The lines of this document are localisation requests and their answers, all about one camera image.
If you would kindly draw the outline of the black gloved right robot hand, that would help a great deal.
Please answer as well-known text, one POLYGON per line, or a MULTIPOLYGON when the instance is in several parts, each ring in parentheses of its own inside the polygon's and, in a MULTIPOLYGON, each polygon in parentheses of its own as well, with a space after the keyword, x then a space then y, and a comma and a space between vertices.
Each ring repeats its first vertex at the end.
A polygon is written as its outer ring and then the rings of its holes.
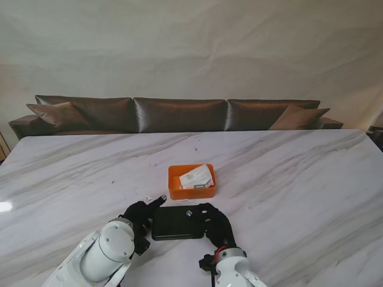
POLYGON ((201 203, 194 207, 191 214, 206 237, 217 248, 236 248, 232 226, 227 216, 210 203, 201 203))

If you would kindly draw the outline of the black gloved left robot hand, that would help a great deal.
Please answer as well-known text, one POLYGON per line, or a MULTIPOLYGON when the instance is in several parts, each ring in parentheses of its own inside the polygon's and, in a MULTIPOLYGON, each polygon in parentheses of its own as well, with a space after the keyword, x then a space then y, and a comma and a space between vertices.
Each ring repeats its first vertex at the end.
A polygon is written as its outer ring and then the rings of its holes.
POLYGON ((154 212, 161 207, 166 201, 167 196, 162 195, 153 200, 151 203, 146 204, 144 201, 138 201, 130 205, 119 218, 124 218, 133 224, 133 230, 140 236, 146 236, 147 231, 151 227, 150 219, 153 218, 154 212))

